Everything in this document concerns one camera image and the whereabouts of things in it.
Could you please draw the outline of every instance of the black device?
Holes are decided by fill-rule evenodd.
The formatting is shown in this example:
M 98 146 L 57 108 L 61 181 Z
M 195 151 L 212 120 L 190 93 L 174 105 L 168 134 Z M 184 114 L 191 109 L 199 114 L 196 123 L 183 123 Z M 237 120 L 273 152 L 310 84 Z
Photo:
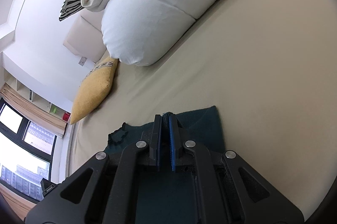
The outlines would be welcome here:
M 191 140 L 174 114 L 169 136 L 162 134 L 161 123 L 156 115 L 152 130 L 143 131 L 139 141 L 121 153 L 97 153 L 61 184 L 44 179 L 44 199 L 25 223 L 142 223 L 136 213 L 140 174 L 160 172 L 166 152 L 172 172 L 191 175 L 195 224 L 304 223 L 301 211 L 237 153 L 209 151 Z M 151 222 L 149 212 L 145 223 Z

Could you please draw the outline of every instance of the window frame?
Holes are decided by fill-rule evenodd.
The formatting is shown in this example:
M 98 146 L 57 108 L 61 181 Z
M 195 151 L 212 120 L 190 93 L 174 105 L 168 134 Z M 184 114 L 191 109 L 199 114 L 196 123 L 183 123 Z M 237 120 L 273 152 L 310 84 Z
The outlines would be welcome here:
M 52 154 L 45 153 L 38 148 L 33 147 L 32 145 L 28 144 L 24 141 L 26 132 L 28 130 L 29 123 L 31 122 L 29 119 L 24 117 L 21 113 L 19 113 L 16 109 L 14 109 L 11 105 L 9 105 L 3 98 L 0 99 L 0 114 L 2 112 L 2 109 L 8 106 L 10 107 L 15 113 L 20 115 L 22 117 L 21 124 L 19 126 L 19 129 L 17 133 L 13 132 L 11 129 L 9 129 L 6 125 L 4 125 L 0 121 L 0 132 L 7 137 L 10 141 L 17 144 L 19 147 L 23 148 L 27 152 L 31 153 L 32 155 L 36 156 L 37 158 L 40 158 L 46 162 L 49 163 L 49 175 L 48 180 L 51 180 L 52 175 L 52 163 L 53 163 L 53 155 L 54 155 L 54 149 L 56 144 L 57 136 L 55 135 L 54 142 L 53 142 L 53 148 L 52 148 Z M 31 201 L 33 203 L 38 203 L 39 201 L 20 192 L 19 190 L 15 189 L 13 186 L 9 185 L 6 181 L 3 181 L 0 179 L 0 183 L 6 186 L 8 189 L 13 191 L 14 193 L 18 194 L 19 196 L 25 198 L 28 201 Z

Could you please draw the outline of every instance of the wall outlet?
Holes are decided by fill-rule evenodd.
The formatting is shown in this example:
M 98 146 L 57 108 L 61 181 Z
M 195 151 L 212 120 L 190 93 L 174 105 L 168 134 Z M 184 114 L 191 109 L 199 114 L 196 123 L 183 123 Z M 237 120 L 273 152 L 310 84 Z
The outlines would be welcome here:
M 86 61 L 87 61 L 87 58 L 81 57 L 79 64 L 80 64 L 81 66 L 83 66 L 84 63 L 85 63 Z

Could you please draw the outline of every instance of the upholstered headboard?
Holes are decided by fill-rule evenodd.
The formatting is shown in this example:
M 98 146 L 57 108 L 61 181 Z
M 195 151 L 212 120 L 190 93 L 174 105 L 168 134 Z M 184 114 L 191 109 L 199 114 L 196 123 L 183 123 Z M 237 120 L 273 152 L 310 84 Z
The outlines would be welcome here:
M 84 9 L 71 27 L 63 45 L 74 55 L 98 62 L 107 48 L 101 32 L 103 12 L 93 13 Z

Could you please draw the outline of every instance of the yellow pillow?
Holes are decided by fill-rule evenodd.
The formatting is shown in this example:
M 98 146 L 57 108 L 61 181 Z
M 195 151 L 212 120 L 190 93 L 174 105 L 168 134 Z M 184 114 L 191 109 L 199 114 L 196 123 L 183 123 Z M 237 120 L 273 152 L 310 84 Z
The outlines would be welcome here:
M 70 124 L 91 113 L 109 94 L 117 64 L 118 59 L 108 57 L 85 77 L 72 105 Z

